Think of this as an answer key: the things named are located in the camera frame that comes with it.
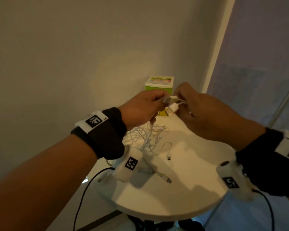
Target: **black wristband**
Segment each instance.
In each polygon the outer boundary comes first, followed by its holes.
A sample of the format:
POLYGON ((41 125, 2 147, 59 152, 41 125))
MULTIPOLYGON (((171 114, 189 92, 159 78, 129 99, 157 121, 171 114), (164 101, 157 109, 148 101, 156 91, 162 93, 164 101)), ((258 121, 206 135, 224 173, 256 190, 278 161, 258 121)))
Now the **black wristband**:
POLYGON ((121 112, 118 108, 102 111, 108 120, 96 126, 88 134, 80 127, 72 130, 71 134, 77 135, 87 143, 97 155, 97 158, 118 159, 124 154, 123 137, 126 126, 122 121, 121 112))
POLYGON ((282 132, 266 128, 265 134, 235 155, 251 183, 271 195, 289 197, 289 159, 275 152, 282 139, 282 132))

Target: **tabletop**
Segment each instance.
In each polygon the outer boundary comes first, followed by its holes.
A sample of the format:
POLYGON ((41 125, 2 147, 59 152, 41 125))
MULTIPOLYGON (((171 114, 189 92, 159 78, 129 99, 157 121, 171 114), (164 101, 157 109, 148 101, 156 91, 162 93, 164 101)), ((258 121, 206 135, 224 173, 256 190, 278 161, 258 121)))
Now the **tabletop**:
POLYGON ((176 221, 205 213, 227 192, 216 166, 234 159, 234 150, 224 143, 195 135, 176 115, 157 117, 156 124, 170 130, 160 144, 171 141, 171 160, 167 160, 167 151, 144 154, 144 158, 172 183, 156 174, 135 171, 126 183, 109 174, 97 190, 118 210, 145 220, 176 221))

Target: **black cable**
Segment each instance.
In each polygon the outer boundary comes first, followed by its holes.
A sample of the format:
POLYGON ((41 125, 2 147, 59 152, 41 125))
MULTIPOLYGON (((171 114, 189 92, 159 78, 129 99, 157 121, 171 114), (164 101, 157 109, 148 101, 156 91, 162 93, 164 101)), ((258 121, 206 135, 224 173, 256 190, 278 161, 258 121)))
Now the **black cable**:
POLYGON ((75 216, 75 220, 74 220, 74 226, 73 226, 73 231, 75 231, 75 225, 76 225, 76 220, 77 220, 77 216, 78 216, 78 213, 79 213, 79 210, 80 210, 80 207, 81 207, 81 204, 83 203, 83 197, 85 196, 85 193, 90 185, 90 183, 94 180, 94 178, 96 178, 97 175, 99 175, 101 172, 104 172, 105 170, 108 170, 108 169, 111 169, 111 170, 115 170, 114 167, 109 167, 109 168, 104 168, 103 170, 99 171, 88 183, 87 187, 85 188, 84 192, 83 192, 83 195, 81 196, 81 200, 80 200, 80 204, 79 204, 79 207, 78 207, 78 210, 77 210, 77 213, 76 213, 76 216, 75 216))
POLYGON ((252 189, 252 192, 261 194, 261 195, 265 198, 267 204, 269 205, 269 209, 270 209, 270 212, 271 212, 271 219, 272 219, 272 231, 274 231, 274 230, 275 230, 274 214, 273 214, 273 209, 272 209, 272 207, 271 207, 271 204, 270 204, 268 198, 267 198, 261 191, 259 191, 259 190, 254 190, 254 189, 252 189))

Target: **forearm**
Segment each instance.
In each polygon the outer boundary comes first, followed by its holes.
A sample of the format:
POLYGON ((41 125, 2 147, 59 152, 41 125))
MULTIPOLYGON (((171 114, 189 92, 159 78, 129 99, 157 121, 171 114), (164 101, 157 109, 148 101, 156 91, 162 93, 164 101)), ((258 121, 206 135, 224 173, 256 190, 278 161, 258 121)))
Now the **forearm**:
POLYGON ((46 230, 96 161, 70 135, 14 169, 0 181, 0 230, 46 230))

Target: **right hand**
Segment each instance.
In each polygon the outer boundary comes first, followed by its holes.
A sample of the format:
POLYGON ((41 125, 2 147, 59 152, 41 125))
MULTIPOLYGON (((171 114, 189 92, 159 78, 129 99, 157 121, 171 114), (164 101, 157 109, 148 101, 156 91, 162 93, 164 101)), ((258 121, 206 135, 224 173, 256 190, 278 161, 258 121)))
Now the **right hand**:
POLYGON ((188 83, 180 84, 175 95, 186 101, 177 116, 196 135, 229 144, 240 151, 265 133, 265 127, 248 120, 219 99, 196 92, 188 83))

